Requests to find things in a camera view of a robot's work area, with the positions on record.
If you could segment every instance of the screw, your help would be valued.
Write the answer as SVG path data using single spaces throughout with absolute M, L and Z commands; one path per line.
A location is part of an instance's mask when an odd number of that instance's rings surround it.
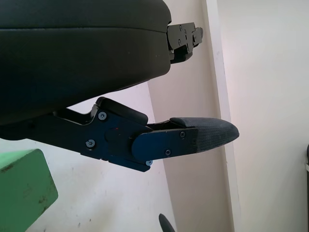
M 89 147 L 89 148 L 94 147 L 95 144 L 96 144 L 96 142 L 95 142 L 93 139 L 89 139 L 89 140 L 86 142 L 86 146 Z
M 166 155 L 166 156 L 170 156 L 171 154 L 172 154 L 171 150 L 166 150 L 166 151 L 165 151 L 165 155 Z
M 152 161 L 152 160 L 150 160 L 150 161 L 146 161 L 146 165 L 147 165 L 147 166 L 151 166 L 151 165 L 152 165 L 152 163 L 153 163 L 153 161 Z
M 99 113 L 99 115 L 98 115 L 98 118 L 99 118 L 100 120 L 102 120 L 102 121 L 105 120 L 106 117 L 107 117 L 107 115 L 106 115 L 105 112 L 101 112 L 101 113 Z
M 180 132 L 180 137 L 182 138 L 182 139 L 184 139 L 185 138 L 185 132 Z

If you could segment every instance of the black metal bracket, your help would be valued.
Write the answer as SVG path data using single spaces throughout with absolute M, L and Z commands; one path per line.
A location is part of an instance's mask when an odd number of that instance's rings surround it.
M 157 124 L 147 122 L 146 115 L 101 97 L 88 114 L 63 109 L 0 126 L 0 137 L 28 138 L 145 172 L 152 160 L 209 150 L 239 135 L 232 124 L 220 119 L 172 118 Z
M 194 23 L 172 25 L 167 35 L 171 63 L 179 63 L 188 60 L 193 48 L 202 43 L 203 28 L 196 28 Z

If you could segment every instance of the white wall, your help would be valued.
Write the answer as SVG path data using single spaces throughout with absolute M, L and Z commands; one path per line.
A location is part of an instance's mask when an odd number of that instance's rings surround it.
M 147 114 L 154 122 L 147 83 L 107 97 Z M 96 99 L 71 109 L 89 112 Z M 162 160 L 141 173 L 31 140 L 0 139 L 0 152 L 29 148 L 43 151 L 59 198 L 28 232 L 159 232 L 160 213 L 175 226 Z
M 200 0 L 165 0 L 172 24 L 205 28 Z M 170 117 L 220 117 L 206 36 L 186 62 L 149 82 L 156 121 Z M 231 216 L 221 149 L 164 160 L 179 232 L 230 232 Z
M 309 1 L 218 6 L 243 231 L 305 232 Z

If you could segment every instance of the green object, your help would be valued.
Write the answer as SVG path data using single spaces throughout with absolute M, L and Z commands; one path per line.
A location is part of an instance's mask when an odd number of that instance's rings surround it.
M 0 154 L 0 232 L 24 232 L 58 198 L 44 154 Z

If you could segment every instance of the black plastic part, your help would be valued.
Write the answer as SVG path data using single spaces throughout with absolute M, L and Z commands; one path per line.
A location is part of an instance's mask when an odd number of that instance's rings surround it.
M 166 33 L 170 22 L 169 9 L 162 0 L 0 1 L 0 29 L 96 27 Z
M 197 152 L 197 129 L 156 130 L 139 135 L 133 142 L 132 154 L 140 161 L 159 160 Z
M 163 214 L 159 215 L 159 222 L 163 232 L 175 232 L 169 220 Z
M 128 117 L 135 113 L 134 110 L 133 113 L 129 109 L 126 111 Z M 106 120 L 99 119 L 100 112 L 107 114 Z M 7 140 L 28 138 L 145 172 L 150 167 L 132 156 L 131 146 L 140 133 L 148 131 L 151 131 L 149 127 L 127 119 L 124 111 L 122 116 L 119 116 L 107 108 L 101 109 L 94 105 L 92 111 L 86 115 L 66 109 L 1 126 L 0 137 Z M 86 142 L 89 140 L 94 141 L 93 147 L 87 147 Z
M 204 117 L 171 118 L 171 122 L 186 128 L 196 128 L 197 152 L 203 152 L 227 144 L 239 137 L 238 129 L 231 123 Z
M 193 48 L 202 43 L 203 29 L 194 23 L 171 25 L 168 27 L 169 56 L 171 64 L 188 60 Z
M 147 115 L 141 112 L 138 112 L 136 110 L 133 110 L 109 98 L 105 98 L 105 97 L 98 98 L 96 105 L 98 105 L 102 110 L 107 109 L 110 112 L 120 117 L 124 117 L 132 122 L 136 122 L 143 126 L 147 125 L 147 122 L 148 122 Z
M 135 139 L 132 154 L 137 160 L 157 160 L 208 151 L 239 137 L 237 128 L 221 119 L 171 118 L 170 121 L 179 128 L 143 133 Z
M 0 125 L 166 74 L 165 33 L 123 28 L 0 30 Z

